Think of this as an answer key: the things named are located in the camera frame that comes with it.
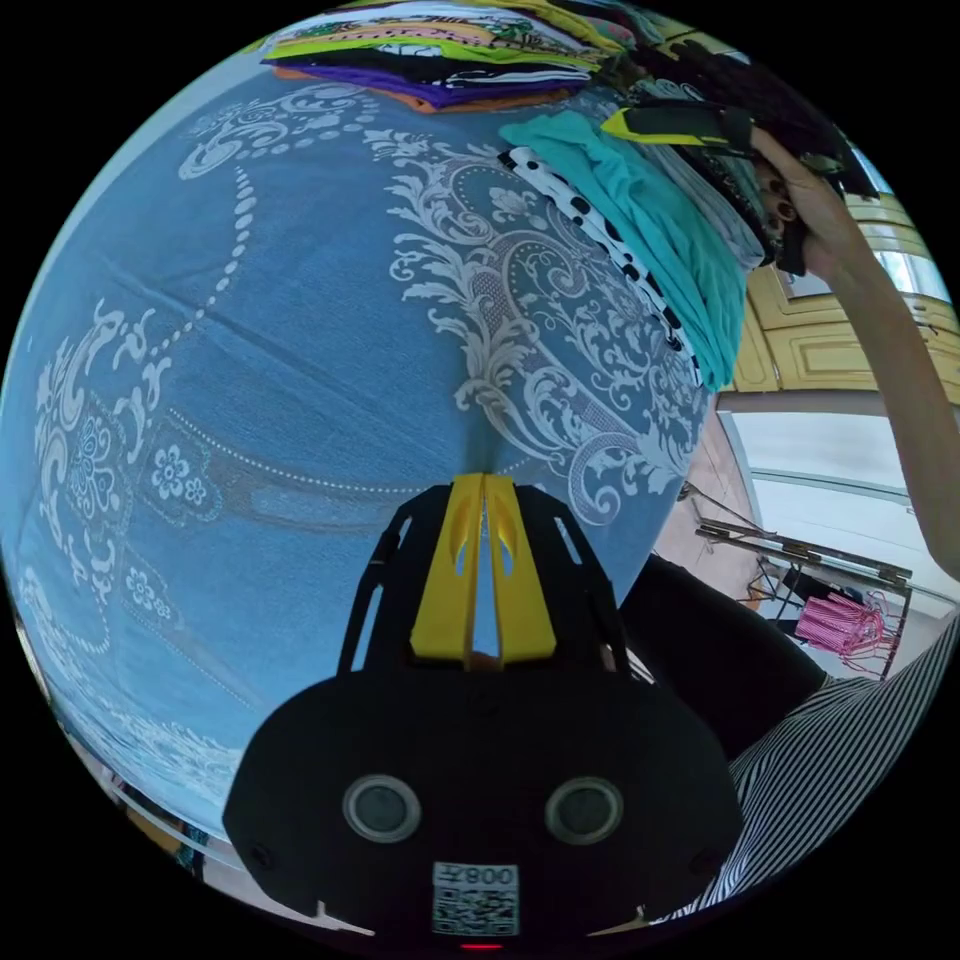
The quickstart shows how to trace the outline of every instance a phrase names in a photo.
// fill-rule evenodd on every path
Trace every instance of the yellow plastic part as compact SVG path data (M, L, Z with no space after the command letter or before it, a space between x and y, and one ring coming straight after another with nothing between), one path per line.
M483 474L457 477L410 635L417 657L464 662L469 658L473 648L482 522ZM461 550L465 553L462 571L458 574Z
M410 643L426 660L459 660L469 667L477 602L480 533L486 502L492 546L493 597L500 665L553 656L557 640L510 477L472 473L453 482ZM458 560L463 551L461 572Z
M631 140L634 143L673 144L681 147L702 147L708 140L713 143L726 143L726 140L722 138L701 138L692 133L634 133L627 126L626 111L627 108L618 110L603 122L600 129L613 137L619 137L621 140Z
M493 554L493 602L503 664L524 660L542 660L553 656L557 638L533 561L527 531L520 517L517 492L510 477L484 477L487 523ZM506 547L512 561L508 575L503 551L497 550L494 537Z

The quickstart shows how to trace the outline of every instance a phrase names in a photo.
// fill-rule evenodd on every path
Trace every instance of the qr code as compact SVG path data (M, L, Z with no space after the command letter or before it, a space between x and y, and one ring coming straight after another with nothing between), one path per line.
M436 864L433 932L510 937L519 930L515 867Z

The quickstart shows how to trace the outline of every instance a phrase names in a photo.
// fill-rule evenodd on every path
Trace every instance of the hand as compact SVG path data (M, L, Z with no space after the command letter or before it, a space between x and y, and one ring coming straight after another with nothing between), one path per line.
M807 225L803 260L808 270L832 286L841 271L854 273L877 265L856 220L829 184L809 171L766 130L754 127L750 142L783 178L782 182L772 179L769 189L781 196L785 192L784 200L789 196L796 215Z

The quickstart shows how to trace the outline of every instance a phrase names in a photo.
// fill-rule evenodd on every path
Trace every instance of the clothing rack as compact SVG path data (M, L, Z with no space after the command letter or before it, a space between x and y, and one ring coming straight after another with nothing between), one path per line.
M880 672L880 679L886 679L897 655L897 650L900 648L903 628L910 609L913 590L908 585L908 581L913 576L912 570L883 563L871 557L862 557L859 554L809 543L806 540L795 540L778 533L770 533L754 524L739 526L725 523L722 520L700 518L700 525L697 527L696 533L698 537L703 537L708 543L726 543L757 554L760 558L760 576L764 577L768 586L771 587L769 594L761 594L761 596L766 596L771 600L778 599L777 593L783 581L783 575L774 584L769 571L763 564L765 558L785 562L788 564L787 569L795 570L798 578L802 573L819 573L827 582L838 584L841 587L868 587L872 590L882 590L885 593L893 593L903 597L903 609L897 616L897 624L893 630L890 649ZM775 623L779 622L790 602L790 594L788 593L783 598L783 603L774 620Z

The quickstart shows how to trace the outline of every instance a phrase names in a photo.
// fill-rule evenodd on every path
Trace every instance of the floor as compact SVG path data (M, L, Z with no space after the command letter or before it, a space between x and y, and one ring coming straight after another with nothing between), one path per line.
M687 480L741 517L753 521L750 501L733 449L712 404ZM757 573L756 555L728 544L711 545L698 537L695 532L698 526L697 510L708 519L739 523L726 510L692 494L674 506L654 550L727 596L735 600L745 598L747 585Z

